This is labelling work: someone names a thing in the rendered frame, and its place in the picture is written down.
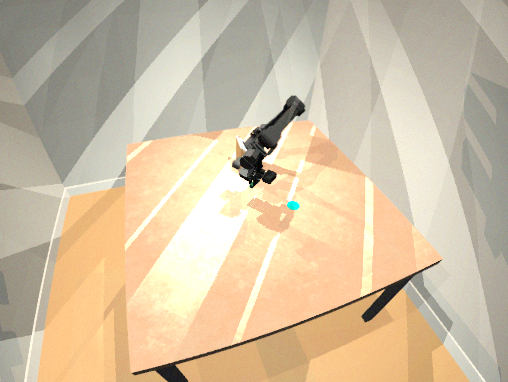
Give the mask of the cyan circle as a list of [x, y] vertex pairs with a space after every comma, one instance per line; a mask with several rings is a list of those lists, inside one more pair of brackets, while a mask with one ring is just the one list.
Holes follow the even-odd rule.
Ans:
[[300, 205], [299, 203], [295, 202], [295, 201], [290, 201], [288, 202], [287, 204], [288, 208], [291, 209], [291, 210], [298, 210], [300, 208]]

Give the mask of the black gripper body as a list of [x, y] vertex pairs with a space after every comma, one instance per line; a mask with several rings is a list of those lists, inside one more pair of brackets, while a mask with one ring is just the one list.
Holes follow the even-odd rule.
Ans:
[[[240, 159], [241, 157], [239, 156], [238, 158], [236, 158], [233, 162], [232, 162], [232, 167], [235, 168], [235, 169], [239, 169], [241, 164], [240, 164]], [[271, 171], [271, 170], [264, 170], [262, 169], [263, 167], [263, 164], [262, 164], [262, 160], [264, 159], [264, 156], [258, 160], [258, 162], [256, 163], [257, 167], [258, 167], [258, 173], [257, 173], [257, 177], [258, 178], [261, 178], [262, 177], [262, 181], [267, 183], [267, 184], [271, 184], [277, 177], [277, 173], [274, 172], [274, 171]], [[266, 171], [266, 172], [265, 172]]]

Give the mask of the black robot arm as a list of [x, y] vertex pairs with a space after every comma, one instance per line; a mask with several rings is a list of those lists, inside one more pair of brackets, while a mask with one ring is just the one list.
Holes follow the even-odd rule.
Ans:
[[[275, 116], [269, 123], [257, 126], [251, 133], [250, 137], [245, 141], [242, 140], [247, 149], [240, 159], [241, 169], [239, 176], [246, 181], [255, 180], [258, 173], [256, 163], [263, 156], [270, 155], [278, 145], [278, 141], [282, 138], [282, 132], [286, 126], [296, 116], [301, 116], [304, 112], [305, 105], [296, 95], [292, 95], [284, 104], [283, 110]], [[264, 149], [268, 150], [268, 152]], [[267, 152], [267, 153], [266, 153]]]

